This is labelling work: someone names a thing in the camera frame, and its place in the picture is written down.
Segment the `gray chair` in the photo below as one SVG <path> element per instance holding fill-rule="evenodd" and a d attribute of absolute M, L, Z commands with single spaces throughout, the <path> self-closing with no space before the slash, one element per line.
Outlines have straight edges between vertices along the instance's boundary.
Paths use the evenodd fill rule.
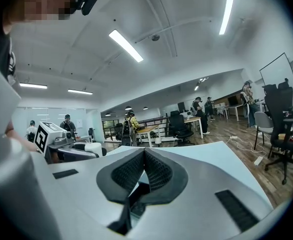
<path fill-rule="evenodd" d="M 262 140 L 263 144 L 265 143 L 265 134 L 272 134 L 273 132 L 273 122 L 272 120 L 268 117 L 268 115 L 264 112 L 255 112 L 254 113 L 254 118 L 255 118 L 255 124 L 257 126 L 256 128 L 256 136 L 255 136 L 255 144 L 254 144 L 254 150 L 256 149 L 257 146 L 257 140 L 258 140 L 258 134 L 259 132 L 262 133 Z M 272 151 L 272 146 L 270 149 L 270 153 L 268 154 L 268 157 L 270 157 Z"/>

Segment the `whiteboard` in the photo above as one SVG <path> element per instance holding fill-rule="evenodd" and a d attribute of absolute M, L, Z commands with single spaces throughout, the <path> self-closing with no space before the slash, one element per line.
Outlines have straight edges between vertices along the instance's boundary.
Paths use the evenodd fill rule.
<path fill-rule="evenodd" d="M 265 85 L 274 85 L 288 79 L 288 84 L 293 88 L 293 71 L 285 53 L 260 70 Z"/>

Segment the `black monitor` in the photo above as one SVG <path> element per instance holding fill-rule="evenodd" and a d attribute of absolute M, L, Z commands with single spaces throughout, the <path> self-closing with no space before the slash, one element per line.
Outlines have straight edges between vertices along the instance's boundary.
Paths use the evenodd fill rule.
<path fill-rule="evenodd" d="M 227 98 L 227 100 L 228 100 L 228 105 L 229 105 L 229 106 L 236 106 L 236 105 L 239 105 L 239 102 L 238 102 L 237 96 L 229 97 L 229 98 Z"/>

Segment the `chair base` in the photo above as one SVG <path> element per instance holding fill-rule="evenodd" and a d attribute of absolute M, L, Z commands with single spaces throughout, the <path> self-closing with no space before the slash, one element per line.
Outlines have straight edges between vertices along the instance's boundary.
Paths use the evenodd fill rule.
<path fill-rule="evenodd" d="M 272 152 L 271 157 L 278 156 L 279 158 L 273 162 L 269 162 L 265 165 L 264 170 L 267 171 L 269 170 L 269 166 L 278 164 L 278 163 L 283 163 L 284 166 L 284 179 L 282 180 L 282 185 L 287 183 L 287 167 L 288 163 L 293 164 L 293 159 L 292 159 L 293 152 L 288 153 L 288 150 L 285 151 L 284 154 L 281 153 L 276 153 Z"/>
<path fill-rule="evenodd" d="M 184 147 L 184 146 L 194 146 L 194 143 L 191 143 L 189 140 L 184 139 L 181 141 L 177 141 L 176 145 L 174 147 Z"/>

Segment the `wooden table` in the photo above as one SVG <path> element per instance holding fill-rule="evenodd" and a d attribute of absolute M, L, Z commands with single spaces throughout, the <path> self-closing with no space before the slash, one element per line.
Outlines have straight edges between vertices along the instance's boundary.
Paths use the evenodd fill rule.
<path fill-rule="evenodd" d="M 151 142 L 150 132 L 152 132 L 153 130 L 155 130 L 157 128 L 158 137 L 161 138 L 159 126 L 160 126 L 160 124 L 147 126 L 144 129 L 141 129 L 141 130 L 136 131 L 136 133 L 139 134 L 139 135 L 141 135 L 141 134 L 147 134 L 148 144 L 149 144 L 150 148 L 152 148 L 152 142 Z"/>
<path fill-rule="evenodd" d="M 200 125 L 200 133 L 201 133 L 201 139 L 203 139 L 203 131 L 202 131 L 202 124 L 201 124 L 201 117 L 192 117 L 188 120 L 184 120 L 184 123 L 193 123 L 193 127 L 194 129 L 197 131 L 197 127 L 196 127 L 196 121 L 198 121 L 199 125 Z"/>
<path fill-rule="evenodd" d="M 236 120 L 239 121 L 238 107 L 242 107 L 242 106 L 243 106 L 243 104 L 235 105 L 235 106 L 226 106 L 225 108 L 226 109 L 235 109 Z"/>

